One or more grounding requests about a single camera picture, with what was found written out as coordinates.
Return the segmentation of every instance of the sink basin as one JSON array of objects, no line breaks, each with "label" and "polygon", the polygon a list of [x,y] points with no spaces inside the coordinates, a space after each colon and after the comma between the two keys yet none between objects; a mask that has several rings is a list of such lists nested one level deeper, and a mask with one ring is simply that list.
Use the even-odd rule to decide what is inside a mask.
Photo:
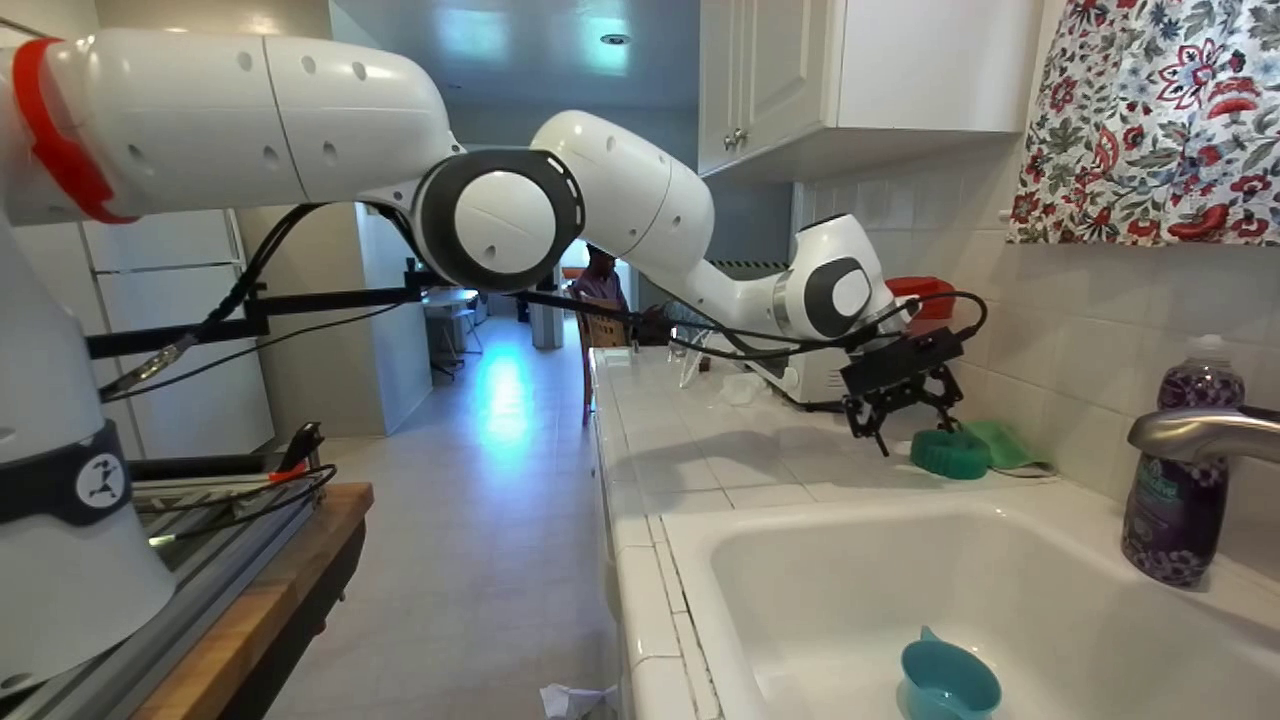
[{"label": "sink basin", "polygon": [[1003,689],[1001,720],[1280,714],[1280,590],[1128,567],[1111,503],[1062,479],[665,516],[730,720],[891,720],[927,626]]}]

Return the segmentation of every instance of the floor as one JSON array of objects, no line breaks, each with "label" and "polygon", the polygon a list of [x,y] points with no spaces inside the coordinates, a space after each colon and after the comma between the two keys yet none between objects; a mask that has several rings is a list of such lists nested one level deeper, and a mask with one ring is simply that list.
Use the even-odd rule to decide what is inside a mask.
[{"label": "floor", "polygon": [[545,685],[618,681],[573,324],[537,352],[528,324],[484,319],[404,432],[325,451],[378,508],[278,720],[540,720]]}]

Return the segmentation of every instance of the purple bottle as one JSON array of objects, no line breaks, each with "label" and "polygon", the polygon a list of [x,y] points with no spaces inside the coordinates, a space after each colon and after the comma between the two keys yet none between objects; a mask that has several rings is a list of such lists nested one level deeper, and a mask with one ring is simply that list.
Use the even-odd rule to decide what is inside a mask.
[{"label": "purple bottle", "polygon": [[[1165,372],[1162,410],[1239,410],[1243,382],[1222,337],[1196,337],[1187,360]],[[1126,558],[1162,583],[1196,590],[1226,528],[1229,458],[1141,458],[1126,508]]]}]

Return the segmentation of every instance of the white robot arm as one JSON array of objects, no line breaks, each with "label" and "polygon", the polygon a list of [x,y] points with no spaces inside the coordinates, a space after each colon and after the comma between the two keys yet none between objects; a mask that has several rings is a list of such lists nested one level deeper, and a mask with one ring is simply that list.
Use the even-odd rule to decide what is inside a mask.
[{"label": "white robot arm", "polygon": [[115,644],[171,593],[129,508],[75,324],[7,225],[381,198],[472,289],[528,289],[584,237],[730,329],[844,337],[891,307],[853,217],[730,279],[708,189],[584,113],[466,151],[409,59],[328,40],[100,31],[0,54],[0,695]]}]

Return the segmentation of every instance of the patterned curtain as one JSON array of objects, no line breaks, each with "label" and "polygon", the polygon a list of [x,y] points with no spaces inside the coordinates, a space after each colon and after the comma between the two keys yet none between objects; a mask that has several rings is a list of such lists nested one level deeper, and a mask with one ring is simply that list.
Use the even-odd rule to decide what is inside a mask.
[{"label": "patterned curtain", "polygon": [[1016,243],[1280,243],[1280,0],[1068,0]]}]

